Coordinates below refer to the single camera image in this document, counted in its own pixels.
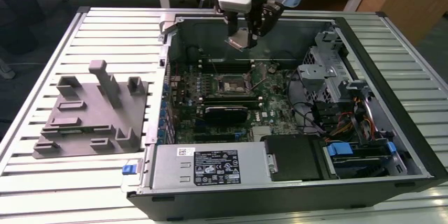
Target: aluminum extrusion table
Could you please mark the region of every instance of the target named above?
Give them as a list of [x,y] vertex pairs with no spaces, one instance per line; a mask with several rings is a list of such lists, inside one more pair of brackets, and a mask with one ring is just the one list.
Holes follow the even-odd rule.
[[[59,76],[94,81],[87,74],[93,59],[107,62],[117,81],[139,76],[161,85],[159,22],[167,14],[210,14],[198,9],[79,8],[47,65],[0,143],[0,223],[151,223],[130,204],[138,175],[121,175],[142,152],[117,155],[34,159],[30,154],[58,91]],[[448,86],[386,17],[374,13],[285,12],[297,16],[342,16],[354,31],[409,115],[448,167]],[[147,96],[145,118],[159,96]],[[147,137],[154,132],[143,133]],[[448,184],[421,193],[399,195],[370,208],[335,209],[262,216],[230,217],[187,223],[446,223]]]

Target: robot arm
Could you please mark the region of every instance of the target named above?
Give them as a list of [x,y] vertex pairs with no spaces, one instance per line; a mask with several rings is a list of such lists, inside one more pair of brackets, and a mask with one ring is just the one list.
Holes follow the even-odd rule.
[[[213,5],[227,24],[226,42],[241,51],[257,45],[257,38],[271,30],[285,9],[274,0],[213,0]],[[246,28],[237,27],[238,13],[243,14]]]

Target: power supply label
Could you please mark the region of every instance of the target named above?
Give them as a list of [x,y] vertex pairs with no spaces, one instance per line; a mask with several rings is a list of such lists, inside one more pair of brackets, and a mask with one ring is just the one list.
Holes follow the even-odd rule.
[[241,183],[237,151],[194,152],[194,184],[197,186]]

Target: motherboard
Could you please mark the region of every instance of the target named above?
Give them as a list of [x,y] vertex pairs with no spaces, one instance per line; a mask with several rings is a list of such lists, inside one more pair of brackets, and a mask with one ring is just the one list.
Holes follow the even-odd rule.
[[[285,96],[290,70],[258,62],[242,74],[222,73],[215,65],[211,73],[199,65],[171,65],[175,143],[250,142],[263,135],[297,134]],[[229,118],[219,108],[233,109]]]

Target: blue latch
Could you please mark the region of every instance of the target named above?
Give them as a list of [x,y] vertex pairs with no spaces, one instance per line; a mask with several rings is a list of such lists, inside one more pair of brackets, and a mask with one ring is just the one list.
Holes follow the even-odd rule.
[[386,142],[386,147],[389,148],[390,153],[397,152],[397,148],[391,142]]
[[351,147],[349,143],[331,143],[326,146],[329,156],[334,155],[350,155],[353,154]]
[[234,133],[234,140],[239,140],[239,137],[243,135],[242,132],[235,132]]
[[137,165],[123,165],[121,169],[122,175],[137,174]]

